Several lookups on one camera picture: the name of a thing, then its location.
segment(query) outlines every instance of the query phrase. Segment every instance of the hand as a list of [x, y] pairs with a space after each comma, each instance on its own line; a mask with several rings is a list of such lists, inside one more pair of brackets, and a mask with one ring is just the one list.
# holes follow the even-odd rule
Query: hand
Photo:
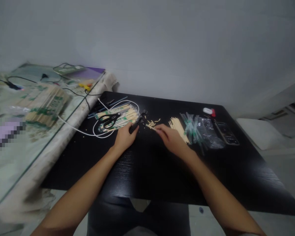
[[117, 133], [117, 137], [115, 140], [114, 148], [119, 151], [124, 152], [128, 147], [130, 147], [137, 135], [139, 126], [133, 131], [132, 134], [129, 133], [129, 129], [132, 126], [131, 122], [128, 122], [124, 127], [120, 128]]
[[188, 145], [180, 137], [177, 130], [169, 128], [164, 124], [157, 125], [154, 128], [157, 129], [156, 132], [162, 138], [167, 149], [176, 156], [183, 159], [183, 157], [191, 151]]

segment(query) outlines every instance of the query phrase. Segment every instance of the glass tabletop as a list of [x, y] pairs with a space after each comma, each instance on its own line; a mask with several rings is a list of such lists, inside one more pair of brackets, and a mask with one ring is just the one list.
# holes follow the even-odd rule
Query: glass tabletop
[[[48, 78], [41, 80], [42, 74], [46, 74]], [[9, 74], [5, 74], [5, 77], [9, 76], [19, 76], [43, 83], [53, 81], [56, 82], [57, 86], [68, 88], [78, 94], [76, 95], [70, 90], [65, 90], [70, 99], [60, 113], [61, 118], [64, 120], [69, 119], [84, 100], [84, 96], [87, 96], [84, 88], [77, 87], [77, 83], [72, 82], [72, 80], [61, 78], [60, 75], [54, 72], [53, 67], [50, 66], [26, 64]], [[103, 74], [99, 72], [92, 73], [95, 81], [99, 81], [102, 76]], [[71, 78], [79, 80], [81, 77], [71, 76]], [[0, 79], [5, 80], [2, 74], [0, 74]], [[9, 80], [24, 89], [30, 89], [36, 85], [31, 81], [17, 77], [10, 78]], [[12, 116], [9, 109], [19, 97], [20, 92], [20, 90], [11, 89], [0, 82], [0, 135], [4, 135], [4, 139], [0, 139], [0, 203], [45, 147], [52, 142], [53, 137], [64, 124], [62, 121], [57, 120], [51, 128], [27, 123], [25, 125], [24, 118]]]

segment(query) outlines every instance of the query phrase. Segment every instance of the wood grain surface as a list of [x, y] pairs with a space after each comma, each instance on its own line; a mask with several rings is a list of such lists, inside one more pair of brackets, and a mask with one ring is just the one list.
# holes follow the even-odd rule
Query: wood grain surface
[[[209, 150], [200, 157], [225, 187], [247, 210], [295, 215], [295, 199], [268, 167], [223, 106], [183, 102], [105, 92], [110, 101], [128, 96], [140, 111], [148, 111], [148, 120], [168, 125], [179, 113], [203, 115], [204, 107], [214, 108], [216, 121], [226, 122], [240, 142], [224, 149]], [[85, 119], [80, 130], [92, 133], [95, 119]], [[42, 183], [43, 188], [68, 190], [114, 144], [117, 132], [106, 139], [76, 132], [64, 152]], [[190, 146], [198, 155], [197, 144]], [[188, 168], [164, 146], [158, 134], [140, 126], [133, 145], [120, 157], [102, 187], [102, 196], [132, 197], [175, 203], [207, 205], [203, 194]]]

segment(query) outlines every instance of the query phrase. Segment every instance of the dark pants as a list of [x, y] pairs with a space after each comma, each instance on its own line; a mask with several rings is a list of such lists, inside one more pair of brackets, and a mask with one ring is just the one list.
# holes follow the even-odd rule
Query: dark pants
[[158, 236], [189, 236], [188, 205], [151, 201], [138, 212], [129, 198], [98, 196], [88, 212], [88, 236], [122, 236], [137, 226]]

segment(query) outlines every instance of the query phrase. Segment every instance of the scissor handle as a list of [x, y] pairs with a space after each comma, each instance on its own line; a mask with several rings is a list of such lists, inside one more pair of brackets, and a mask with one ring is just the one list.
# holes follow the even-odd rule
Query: scissor handle
[[121, 116], [121, 113], [118, 112], [116, 114], [109, 114], [109, 115], [103, 115], [102, 117], [99, 118], [100, 123], [103, 123], [103, 127], [105, 129], [110, 129], [111, 127], [114, 126], [115, 122], [117, 119]]

